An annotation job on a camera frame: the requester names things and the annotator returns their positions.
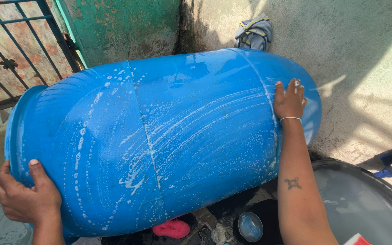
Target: metal gate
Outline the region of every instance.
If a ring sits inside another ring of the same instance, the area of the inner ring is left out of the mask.
[[[27,17],[24,10],[19,5],[19,3],[23,3],[23,2],[36,2],[40,8],[42,16]],[[79,58],[76,59],[77,54],[76,54],[75,48],[73,46],[73,42],[67,35],[63,36],[62,32],[60,31],[52,13],[51,13],[51,10],[50,10],[48,4],[46,3],[46,0],[4,0],[4,1],[0,1],[0,5],[2,5],[2,4],[14,4],[16,6],[17,11],[22,16],[22,18],[20,18],[20,19],[11,19],[11,20],[2,20],[0,18],[0,26],[2,26],[4,31],[7,33],[8,37],[12,40],[12,42],[14,43],[16,48],[20,51],[22,56],[25,58],[26,62],[34,70],[35,77],[38,77],[40,79],[41,83],[43,83],[44,85],[48,85],[47,82],[45,81],[45,79],[40,74],[39,70],[35,67],[34,62],[32,62],[32,60],[25,53],[24,49],[21,47],[21,45],[18,43],[16,38],[13,36],[13,34],[7,28],[6,24],[16,23],[16,22],[26,23],[28,25],[28,28],[31,31],[32,35],[34,36],[37,44],[40,46],[40,48],[43,51],[43,53],[45,54],[47,60],[51,64],[55,74],[58,76],[59,79],[62,79],[63,77],[62,77],[61,73],[57,69],[51,56],[47,52],[44,44],[42,43],[41,39],[39,38],[39,36],[37,35],[36,31],[34,30],[32,24],[31,24],[32,20],[45,19],[45,21],[49,25],[50,30],[52,31],[53,35],[55,36],[55,39],[57,40],[58,46],[61,48],[61,51],[63,52],[64,57],[66,58],[68,64],[70,65],[72,72],[75,73],[80,70],[80,65],[79,65],[80,62],[79,62]],[[28,89],[29,86],[27,85],[27,83],[25,83],[23,78],[18,74],[18,72],[16,70],[16,67],[18,66],[18,64],[13,59],[10,59],[9,57],[5,57],[1,51],[0,51],[0,59],[1,59],[0,65],[3,66],[3,69],[6,69],[6,70],[9,69],[16,77],[17,83],[19,83],[19,85],[22,85],[25,89]],[[0,88],[8,96],[7,99],[0,100],[0,110],[14,106],[16,104],[16,102],[18,101],[20,95],[13,95],[11,92],[9,92],[9,90],[6,88],[6,86],[4,86],[4,84],[1,81],[0,81]]]

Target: blue plastic barrel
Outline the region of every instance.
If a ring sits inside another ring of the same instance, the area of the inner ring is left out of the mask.
[[[5,158],[34,185],[39,159],[60,191],[64,236],[150,228],[277,175],[274,84],[299,78],[306,140],[321,102],[296,62],[252,49],[121,61],[27,90],[7,126]]]

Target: white bracelet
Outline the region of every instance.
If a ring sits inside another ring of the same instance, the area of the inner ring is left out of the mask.
[[[298,117],[292,117],[292,116],[287,116],[287,117],[284,117],[284,118],[280,119],[280,120],[279,120],[279,123],[280,123],[282,120],[286,119],[286,118],[298,119],[298,120],[301,121],[301,123],[302,123],[302,119],[300,119],[300,118],[298,118]]]

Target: gray cloth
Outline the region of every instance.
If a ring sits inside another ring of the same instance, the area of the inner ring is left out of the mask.
[[[272,36],[272,24],[269,17],[262,13],[252,20],[240,22],[240,27],[235,34],[234,47],[268,51]]]

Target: fingernail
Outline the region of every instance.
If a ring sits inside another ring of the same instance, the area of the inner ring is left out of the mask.
[[[39,160],[37,160],[37,159],[30,160],[30,164],[31,165],[35,165],[35,164],[38,164],[38,163],[39,163]]]

